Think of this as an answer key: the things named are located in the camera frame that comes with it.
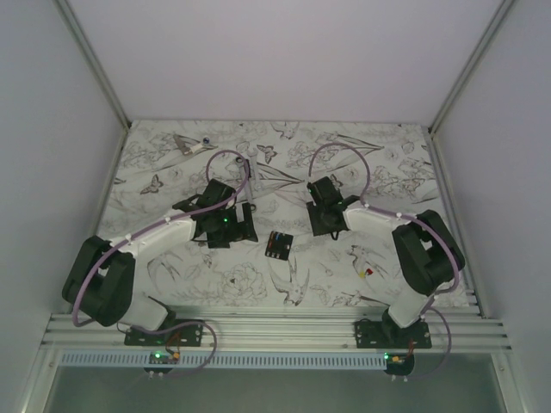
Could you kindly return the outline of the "black fuse box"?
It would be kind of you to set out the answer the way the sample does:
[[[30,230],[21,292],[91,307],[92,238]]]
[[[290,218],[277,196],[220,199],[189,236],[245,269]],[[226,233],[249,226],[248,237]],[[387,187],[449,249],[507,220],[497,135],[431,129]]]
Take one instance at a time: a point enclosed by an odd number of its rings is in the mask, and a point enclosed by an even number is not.
[[[268,238],[265,255],[268,258],[287,261],[293,241],[293,235],[272,231]]]

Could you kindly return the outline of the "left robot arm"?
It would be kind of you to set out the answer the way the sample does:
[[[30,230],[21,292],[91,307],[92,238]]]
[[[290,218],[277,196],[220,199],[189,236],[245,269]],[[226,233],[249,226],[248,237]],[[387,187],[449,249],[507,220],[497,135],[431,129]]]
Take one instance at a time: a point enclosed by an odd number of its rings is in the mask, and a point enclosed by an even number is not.
[[[143,330],[164,346],[174,339],[170,310],[139,287],[139,271],[181,243],[207,239],[211,249],[255,241],[253,205],[238,202],[239,191],[212,179],[200,194],[177,202],[159,221],[123,237],[87,238],[62,288],[75,326],[120,323]]]

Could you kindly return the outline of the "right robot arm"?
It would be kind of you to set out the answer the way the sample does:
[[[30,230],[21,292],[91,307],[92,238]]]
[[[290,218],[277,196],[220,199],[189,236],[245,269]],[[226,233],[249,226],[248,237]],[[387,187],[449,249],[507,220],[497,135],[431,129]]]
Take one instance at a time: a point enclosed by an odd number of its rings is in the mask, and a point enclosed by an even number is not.
[[[453,292],[465,258],[440,214],[396,213],[372,206],[358,195],[344,198],[328,177],[306,185],[313,235],[335,237],[342,231],[389,235],[406,286],[383,312],[372,331],[391,348],[401,348],[421,328],[421,317],[436,297]]]

